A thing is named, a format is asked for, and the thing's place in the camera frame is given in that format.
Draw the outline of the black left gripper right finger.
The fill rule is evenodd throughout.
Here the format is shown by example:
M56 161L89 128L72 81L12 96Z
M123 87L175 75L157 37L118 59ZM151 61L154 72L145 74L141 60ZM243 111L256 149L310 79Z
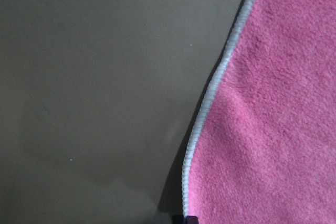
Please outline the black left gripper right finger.
M199 224L199 220L197 216L186 216L185 224Z

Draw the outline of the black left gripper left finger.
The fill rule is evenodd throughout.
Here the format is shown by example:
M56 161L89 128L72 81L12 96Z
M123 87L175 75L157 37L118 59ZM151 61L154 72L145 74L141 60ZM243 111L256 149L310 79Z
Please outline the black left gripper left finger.
M172 224L183 224L184 216L183 215L174 215L172 217Z

